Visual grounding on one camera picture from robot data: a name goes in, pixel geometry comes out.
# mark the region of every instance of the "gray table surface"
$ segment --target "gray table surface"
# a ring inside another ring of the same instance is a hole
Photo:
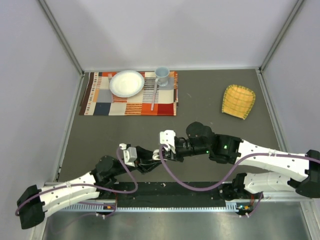
[[[81,90],[88,82],[86,74]],[[255,104],[246,120],[222,113],[222,100],[227,86],[237,84],[252,89]],[[217,134],[237,136],[260,146],[278,149],[278,143],[266,102],[254,69],[178,71],[179,107],[177,116],[82,116],[76,110],[59,181],[68,181],[95,168],[104,155],[116,156],[119,143],[131,143],[149,150],[159,147],[159,132],[174,130],[186,137],[186,127],[199,121]],[[185,158],[183,163],[169,162],[169,167],[182,181],[219,181],[230,169],[206,155]],[[260,169],[239,166],[237,173],[260,173]],[[138,182],[171,182],[173,179],[160,165],[148,174],[135,171]],[[130,181],[123,174],[119,181]]]

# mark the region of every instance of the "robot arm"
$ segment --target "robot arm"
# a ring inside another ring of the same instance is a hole
[[[165,159],[183,162],[184,157],[207,154],[212,161],[234,165],[244,156],[250,156],[239,165],[271,172],[238,174],[232,183],[234,189],[243,189],[251,194],[296,191],[305,197],[320,198],[320,164],[305,159],[320,160],[318,151],[309,150],[306,154],[277,151],[238,137],[215,134],[200,122],[191,123],[186,134],[188,139],[177,138],[169,130],[160,133],[159,141],[166,145]],[[154,151],[153,159],[159,159],[158,150]]]
[[[318,151],[310,150],[307,154],[291,157],[291,153],[270,150],[251,144],[238,137],[215,134],[211,128],[200,122],[190,124],[186,129],[187,139],[176,137],[172,130],[160,132],[159,142],[164,144],[162,155],[165,160],[183,162],[184,157],[208,155],[208,158],[220,164],[237,164],[241,158],[251,155],[240,162],[240,165],[254,166],[271,172],[252,174],[240,173],[232,183],[222,184],[220,197],[224,200],[249,199],[252,194],[263,191],[296,191],[298,194],[320,198],[320,164],[301,159],[308,156],[320,159]],[[140,146],[120,144],[123,150],[123,161],[129,171],[138,170],[142,174],[149,173],[157,166],[159,150],[154,152]],[[17,201],[20,208],[19,217],[22,229],[41,223],[44,218],[75,203],[98,197],[108,197],[109,192],[100,190],[98,186],[112,188],[117,175],[126,170],[120,162],[111,157],[100,159],[95,169],[67,183],[38,189],[30,186]]]

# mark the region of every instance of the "light blue cup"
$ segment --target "light blue cup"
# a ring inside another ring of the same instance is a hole
[[[155,71],[155,82],[159,85],[159,86],[166,86],[168,84],[169,81],[169,74],[170,74],[170,70],[169,68],[167,68],[166,66],[161,66],[158,67]]]

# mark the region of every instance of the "white wall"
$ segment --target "white wall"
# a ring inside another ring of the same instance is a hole
[[[297,0],[47,0],[89,70],[260,66]]]
[[[37,1],[1,0],[0,32],[0,239],[26,240],[16,202],[52,180],[79,74]]]
[[[320,1],[307,0],[264,76],[288,148],[320,151]]]

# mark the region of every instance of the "placemat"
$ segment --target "placemat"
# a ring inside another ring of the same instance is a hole
[[[178,106],[178,73],[171,71],[166,86],[158,86],[154,109],[151,111],[155,72],[140,72],[144,77],[143,89],[136,95],[124,98],[113,95],[108,74],[117,72],[90,72],[79,115],[92,116],[176,116]]]

